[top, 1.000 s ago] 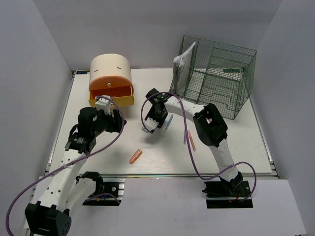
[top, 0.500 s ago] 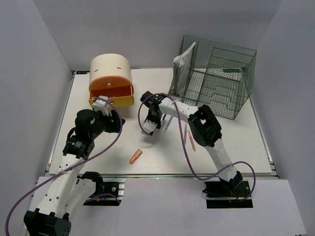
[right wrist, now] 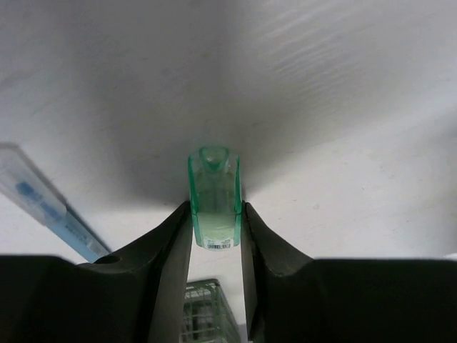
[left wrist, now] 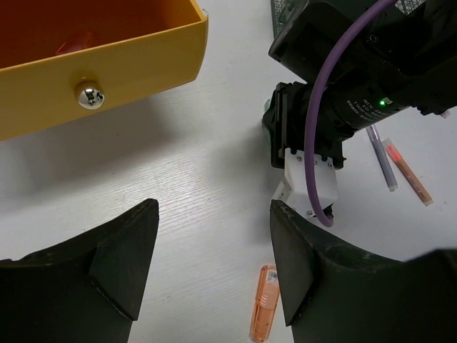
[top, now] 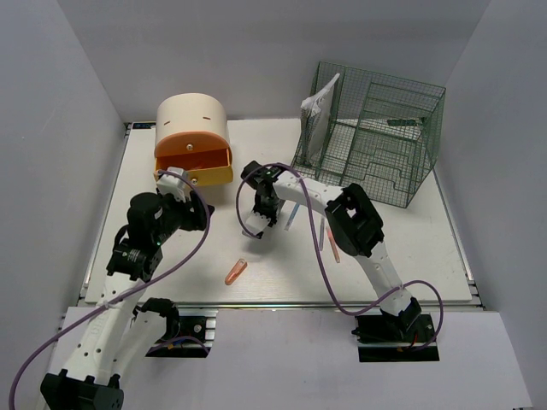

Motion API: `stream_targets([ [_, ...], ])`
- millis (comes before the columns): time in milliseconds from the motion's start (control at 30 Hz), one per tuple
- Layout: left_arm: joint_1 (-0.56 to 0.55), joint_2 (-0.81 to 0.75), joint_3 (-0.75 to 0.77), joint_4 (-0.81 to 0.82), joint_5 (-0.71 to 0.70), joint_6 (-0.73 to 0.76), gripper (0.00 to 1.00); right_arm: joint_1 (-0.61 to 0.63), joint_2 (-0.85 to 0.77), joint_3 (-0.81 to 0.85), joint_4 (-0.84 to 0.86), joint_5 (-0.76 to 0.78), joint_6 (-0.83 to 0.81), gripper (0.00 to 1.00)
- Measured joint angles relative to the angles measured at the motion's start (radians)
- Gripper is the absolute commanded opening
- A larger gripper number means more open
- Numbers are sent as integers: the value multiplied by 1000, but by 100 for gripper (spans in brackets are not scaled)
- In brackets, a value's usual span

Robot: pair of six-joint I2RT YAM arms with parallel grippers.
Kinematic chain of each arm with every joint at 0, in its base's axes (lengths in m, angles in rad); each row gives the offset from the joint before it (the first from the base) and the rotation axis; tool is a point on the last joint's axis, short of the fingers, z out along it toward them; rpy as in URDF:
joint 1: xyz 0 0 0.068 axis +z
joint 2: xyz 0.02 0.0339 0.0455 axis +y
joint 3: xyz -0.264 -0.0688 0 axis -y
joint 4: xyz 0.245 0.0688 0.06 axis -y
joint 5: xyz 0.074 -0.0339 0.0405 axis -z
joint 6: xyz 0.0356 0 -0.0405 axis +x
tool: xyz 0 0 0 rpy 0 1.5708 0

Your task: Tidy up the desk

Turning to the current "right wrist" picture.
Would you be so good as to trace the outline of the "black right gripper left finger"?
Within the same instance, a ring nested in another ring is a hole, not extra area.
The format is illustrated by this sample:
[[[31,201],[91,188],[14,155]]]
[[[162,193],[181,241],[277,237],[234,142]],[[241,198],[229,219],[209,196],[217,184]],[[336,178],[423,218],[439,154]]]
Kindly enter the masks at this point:
[[[3,342],[177,342],[192,244],[190,204],[93,263],[1,258]]]

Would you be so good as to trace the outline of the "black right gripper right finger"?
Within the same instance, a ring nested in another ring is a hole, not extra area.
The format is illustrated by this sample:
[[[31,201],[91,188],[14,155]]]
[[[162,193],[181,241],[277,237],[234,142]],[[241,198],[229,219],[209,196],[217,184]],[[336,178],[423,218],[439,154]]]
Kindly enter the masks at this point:
[[[241,258],[252,342],[454,342],[450,259],[314,259],[243,204]]]

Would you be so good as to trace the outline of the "green transparent correction tape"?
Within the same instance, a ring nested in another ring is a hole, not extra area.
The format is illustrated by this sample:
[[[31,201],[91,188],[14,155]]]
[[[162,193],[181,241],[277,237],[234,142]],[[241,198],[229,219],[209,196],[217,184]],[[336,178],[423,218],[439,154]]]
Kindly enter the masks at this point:
[[[196,244],[219,252],[241,240],[239,155],[224,146],[203,146],[188,158],[192,224]]]

